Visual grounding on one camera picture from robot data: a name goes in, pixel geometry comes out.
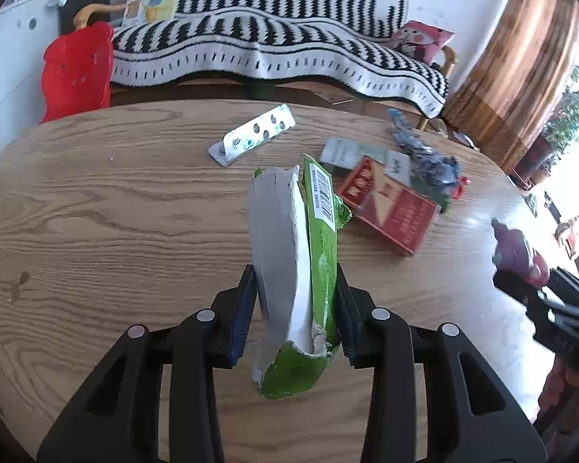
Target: black and white sofa cover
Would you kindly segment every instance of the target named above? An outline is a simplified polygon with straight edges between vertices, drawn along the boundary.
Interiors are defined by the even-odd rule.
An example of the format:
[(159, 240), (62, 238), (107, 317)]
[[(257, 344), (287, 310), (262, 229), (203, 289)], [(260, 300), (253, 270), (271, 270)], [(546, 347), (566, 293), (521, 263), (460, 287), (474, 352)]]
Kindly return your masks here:
[(116, 30), (112, 80), (152, 86), (207, 71), (315, 79), (434, 118), (447, 79), (384, 46), (407, 12), (408, 0), (179, 0), (174, 20)]

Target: wooden armrest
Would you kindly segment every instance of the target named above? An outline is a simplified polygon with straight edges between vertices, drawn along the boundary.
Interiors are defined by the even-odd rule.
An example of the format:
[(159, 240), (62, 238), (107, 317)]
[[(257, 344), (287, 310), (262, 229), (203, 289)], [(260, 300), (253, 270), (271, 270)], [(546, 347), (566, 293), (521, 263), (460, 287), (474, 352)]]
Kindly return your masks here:
[(73, 25), (75, 29), (83, 29), (84, 27), (88, 26), (88, 19), (90, 16), (95, 12), (102, 12), (108, 14), (110, 12), (118, 12), (120, 10), (124, 10), (127, 7), (127, 4), (122, 3), (121, 5), (105, 5), (104, 3), (91, 3), (90, 5), (86, 5), (82, 8), (75, 19), (73, 19)]
[(448, 46), (444, 47), (442, 52), (444, 52), (444, 55), (446, 56), (446, 62), (442, 66), (442, 74), (446, 78), (450, 78), (450, 74), (458, 62), (457, 53)]

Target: wooden table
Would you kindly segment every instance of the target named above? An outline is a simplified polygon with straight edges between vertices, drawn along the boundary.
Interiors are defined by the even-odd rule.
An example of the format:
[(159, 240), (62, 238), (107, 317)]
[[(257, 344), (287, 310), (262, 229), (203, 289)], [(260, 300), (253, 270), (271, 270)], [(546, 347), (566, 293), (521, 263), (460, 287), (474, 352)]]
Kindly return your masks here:
[[(3, 151), (0, 415), (31, 455), (128, 326), (176, 325), (238, 283), (251, 261), (245, 196), (256, 167), (300, 164), (303, 152), (319, 155), (332, 135), (391, 145), (382, 120), (296, 105), (294, 129), (232, 166), (208, 156), (211, 143), (272, 107), (224, 100), (122, 106), (31, 128)], [(339, 260), (350, 284), (409, 323), (456, 322), (531, 414), (551, 354), (532, 341), (523, 308), (491, 283), (489, 221), (531, 229), (533, 218), (485, 156), (422, 137), (458, 157), (472, 180), (467, 196), (437, 219), (414, 258), (352, 221), (340, 233)], [(256, 309), (249, 342), (261, 334)], [(251, 383), (251, 364), (248, 349), (237, 369), (216, 374), (228, 461), (359, 460), (369, 370), (351, 369), (338, 354), (311, 391), (265, 400)], [(162, 399), (167, 458), (167, 388)], [(420, 455), (424, 405), (419, 397)]]

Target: silver screw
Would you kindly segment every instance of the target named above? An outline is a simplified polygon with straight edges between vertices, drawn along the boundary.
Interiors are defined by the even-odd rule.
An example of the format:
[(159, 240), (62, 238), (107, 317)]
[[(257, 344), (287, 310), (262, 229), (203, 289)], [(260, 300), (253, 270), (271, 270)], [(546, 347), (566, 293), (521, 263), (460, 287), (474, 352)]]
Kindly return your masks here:
[(459, 335), (459, 328), (454, 323), (445, 323), (442, 326), (442, 332), (446, 336), (454, 338), (455, 336)]
[(375, 320), (388, 320), (390, 318), (390, 312), (385, 308), (376, 308), (371, 312), (371, 316)]
[(198, 312), (198, 320), (200, 322), (210, 322), (215, 317), (212, 310), (200, 310)]
[(143, 325), (131, 325), (127, 334), (129, 338), (141, 338), (146, 333), (146, 328)]

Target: curtain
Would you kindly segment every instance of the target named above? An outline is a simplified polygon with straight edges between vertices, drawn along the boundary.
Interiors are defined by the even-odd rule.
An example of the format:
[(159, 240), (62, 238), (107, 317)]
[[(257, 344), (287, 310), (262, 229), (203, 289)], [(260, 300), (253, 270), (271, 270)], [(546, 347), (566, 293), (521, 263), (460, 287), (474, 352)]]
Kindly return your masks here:
[(510, 173), (559, 102), (578, 43), (576, 0), (509, 0), (445, 119)]

